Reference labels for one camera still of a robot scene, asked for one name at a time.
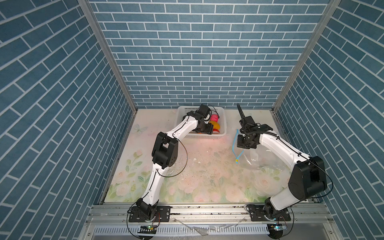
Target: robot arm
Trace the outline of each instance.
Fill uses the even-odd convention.
[[[283,160],[292,171],[288,187],[265,200],[264,211],[267,218],[278,218],[287,207],[327,188],[324,161],[320,157],[311,157],[301,152],[280,138],[270,126],[256,124],[251,116],[245,117],[239,104],[237,108],[242,126],[240,129],[242,134],[237,137],[237,146],[250,149],[261,144]]]
[[[164,175],[173,166],[177,159],[179,140],[183,139],[189,132],[201,132],[212,134],[213,125],[208,123],[211,110],[206,105],[200,105],[196,111],[190,111],[183,121],[167,133],[160,132],[152,150],[152,173],[144,195],[137,200],[140,217],[143,220],[151,220],[156,213],[159,201],[160,188]]]

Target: white floor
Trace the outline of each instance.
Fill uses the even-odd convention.
[[[156,136],[174,127],[176,111],[138,111],[105,202],[135,202],[143,195],[152,170],[151,153]],[[269,110],[244,110],[244,114],[277,131]],[[263,202],[287,186],[289,170],[261,145],[257,148],[259,164],[251,160],[250,150],[245,150],[236,164],[232,144],[236,129],[241,128],[240,116],[237,110],[225,110],[225,115],[227,134],[222,138],[182,140],[189,156],[187,167],[177,177],[165,179],[160,202]],[[235,146],[236,154],[241,151]],[[185,164],[181,144],[178,156],[168,175],[178,173]]]

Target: plastic basket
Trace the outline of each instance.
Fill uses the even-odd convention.
[[[177,109],[176,113],[176,120],[175,120],[175,125],[176,127],[182,120],[183,117],[190,111],[195,111],[199,108],[199,106],[180,106]],[[224,109],[221,107],[216,107],[215,109],[217,113],[219,114],[220,118],[218,119],[217,123],[220,125],[220,132],[213,132],[212,135],[209,134],[203,134],[203,133],[196,133],[196,132],[190,132],[188,133],[185,137],[188,138],[206,138],[206,139],[219,139],[225,134],[227,134],[227,121],[225,119],[225,112]]]

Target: pink ball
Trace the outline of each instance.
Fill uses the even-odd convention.
[[[216,114],[213,114],[211,116],[211,121],[217,122],[218,121],[218,116]]]

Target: brick wallpaper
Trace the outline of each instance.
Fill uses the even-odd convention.
[[[342,0],[278,115],[326,161],[344,239],[384,239],[384,1]]]
[[[139,108],[271,108],[329,0],[91,0]]]
[[[0,239],[73,239],[132,112],[76,0],[0,1]]]

